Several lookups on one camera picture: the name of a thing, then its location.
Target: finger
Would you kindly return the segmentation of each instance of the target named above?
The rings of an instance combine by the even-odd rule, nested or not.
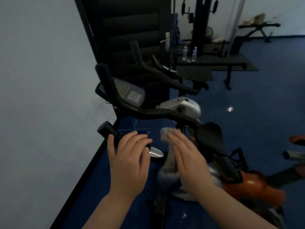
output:
[[[175,159],[176,159],[176,163],[177,163],[177,167],[178,167],[178,171],[181,173],[185,172],[185,166],[183,164],[183,159],[181,156],[180,151],[178,150],[177,146],[173,146],[173,151],[175,154]]]
[[[127,142],[129,141],[129,139],[132,138],[133,136],[137,135],[137,134],[138,134],[137,131],[133,131],[133,132],[130,132],[130,133],[124,135],[121,138],[121,140],[119,142],[119,145],[117,146],[117,152],[121,153],[124,150],[124,148],[125,148]]]
[[[177,129],[173,129],[173,133],[176,137],[178,137],[180,140],[182,140],[185,145],[189,148],[189,149],[194,149],[196,146],[183,134],[181,133],[179,130]]]
[[[139,140],[135,146],[133,147],[132,151],[130,152],[130,154],[132,156],[134,156],[136,159],[140,160],[140,156],[145,148],[145,146],[147,146],[148,144],[150,144],[151,142],[153,142],[152,139],[142,139]]]
[[[126,154],[126,155],[131,154],[131,152],[134,149],[135,144],[138,141],[146,139],[147,137],[148,137],[147,134],[140,134],[140,135],[136,135],[136,136],[133,136],[132,138],[130,138],[129,141],[127,142],[125,148],[124,148],[124,154]]]
[[[148,171],[149,171],[149,164],[150,164],[150,154],[149,149],[145,147],[142,152],[141,156],[141,165],[140,165],[140,176],[145,178],[147,180],[148,177]]]
[[[177,146],[180,151],[182,157],[189,153],[189,148],[185,145],[185,143],[180,140],[178,137],[173,135],[172,133],[168,133],[168,138],[173,142],[174,146]]]
[[[114,158],[115,158],[115,149],[114,149],[114,136],[112,134],[110,134],[108,136],[108,140],[107,140],[107,150],[108,150],[108,157],[109,157],[109,162],[111,163]]]

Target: white wall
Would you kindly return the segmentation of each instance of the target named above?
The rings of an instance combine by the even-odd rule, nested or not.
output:
[[[224,36],[229,38],[236,16],[240,0],[219,0],[217,12],[210,14],[209,26],[214,30],[215,37]],[[188,23],[187,16],[181,16],[181,4],[183,0],[176,0],[176,13],[178,13],[179,29],[182,39],[192,38],[192,24]],[[196,0],[186,0],[186,11],[191,7],[195,11]],[[278,17],[282,26],[279,28],[269,27],[265,29],[267,35],[273,31],[273,35],[305,35],[305,0],[246,0],[241,21],[249,19],[257,14],[266,13],[265,20]],[[245,35],[247,29],[238,30],[238,35]]]
[[[115,121],[74,0],[0,1],[0,228],[49,228]]]

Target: plastic bottle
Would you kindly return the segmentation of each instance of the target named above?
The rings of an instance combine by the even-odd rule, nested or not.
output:
[[[184,49],[183,49],[183,56],[182,56],[182,60],[183,60],[183,61],[186,60],[187,53],[188,53],[188,47],[185,46]]]
[[[193,49],[192,62],[196,61],[196,57],[197,57],[197,47]]]

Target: forearm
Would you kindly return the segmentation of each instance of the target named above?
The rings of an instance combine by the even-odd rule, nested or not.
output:
[[[106,195],[82,229],[119,229],[131,204],[131,200]]]
[[[203,190],[197,199],[222,229],[276,229],[265,219],[235,200],[223,189]]]

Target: baseboard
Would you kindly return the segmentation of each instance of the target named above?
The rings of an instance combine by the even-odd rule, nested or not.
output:
[[[113,127],[115,129],[117,129],[119,127],[119,125],[120,125],[120,119],[118,118],[115,121],[115,123],[113,124]],[[90,161],[89,165],[87,166],[85,172],[83,173],[83,175],[79,179],[78,183],[74,187],[72,193],[68,197],[66,203],[63,205],[62,209],[60,210],[59,214],[57,215],[57,217],[54,220],[54,222],[53,222],[52,226],[50,227],[50,229],[59,229],[59,228],[61,228],[61,226],[63,225],[63,223],[64,223],[64,221],[65,221],[69,211],[73,207],[75,201],[77,200],[80,192],[82,191],[83,187],[85,186],[88,178],[92,174],[92,172],[93,172],[93,170],[94,170],[98,160],[102,156],[102,154],[103,154],[104,150],[106,149],[106,147],[107,147],[107,140],[103,140],[101,146],[99,147],[99,149],[95,153],[94,157],[92,158],[92,160]]]
[[[271,36],[271,37],[268,37],[270,39],[273,39],[273,38],[305,38],[305,35],[280,35],[280,36]],[[254,39],[265,39],[265,37],[263,36],[259,36],[259,37],[249,37],[247,39],[247,41],[251,41],[251,40],[254,40]]]

